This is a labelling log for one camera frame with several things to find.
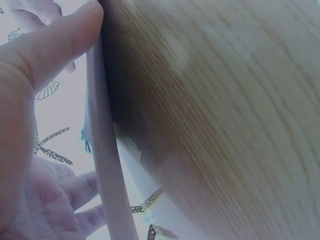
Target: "seashell print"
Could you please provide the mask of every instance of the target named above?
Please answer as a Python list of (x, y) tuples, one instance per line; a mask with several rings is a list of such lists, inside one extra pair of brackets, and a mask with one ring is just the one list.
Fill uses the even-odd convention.
[(9, 33), (8, 35), (8, 41), (12, 41), (12, 40), (15, 40), (16, 38), (22, 36), (24, 33), (21, 31), (20, 27), (18, 27), (17, 30), (15, 31), (12, 31)]
[(47, 97), (50, 97), (52, 94), (54, 94), (57, 91), (59, 85), (60, 85), (60, 83), (58, 83), (56, 81), (51, 81), (44, 89), (42, 89), (35, 96), (34, 99), (42, 100), (42, 99), (46, 99)]

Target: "skin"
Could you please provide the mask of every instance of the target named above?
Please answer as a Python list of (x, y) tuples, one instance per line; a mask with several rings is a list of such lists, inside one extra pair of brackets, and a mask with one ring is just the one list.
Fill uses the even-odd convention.
[(0, 239), (84, 240), (104, 225), (101, 206), (75, 214), (98, 193), (94, 172), (33, 156), (35, 94), (92, 47), (102, 21), (90, 1), (0, 46)]

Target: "wooden board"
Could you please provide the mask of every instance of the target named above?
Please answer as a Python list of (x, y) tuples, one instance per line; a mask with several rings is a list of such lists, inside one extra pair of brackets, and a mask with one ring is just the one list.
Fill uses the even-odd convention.
[(183, 240), (319, 239), (319, 3), (102, 4), (113, 120), (166, 196), (154, 224)]

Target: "light wood panel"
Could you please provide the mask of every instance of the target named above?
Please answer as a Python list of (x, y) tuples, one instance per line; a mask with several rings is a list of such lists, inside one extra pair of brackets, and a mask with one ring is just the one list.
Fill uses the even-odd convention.
[(172, 202), (154, 208), (160, 224), (181, 239), (319, 239), (319, 3), (103, 6), (114, 121)]

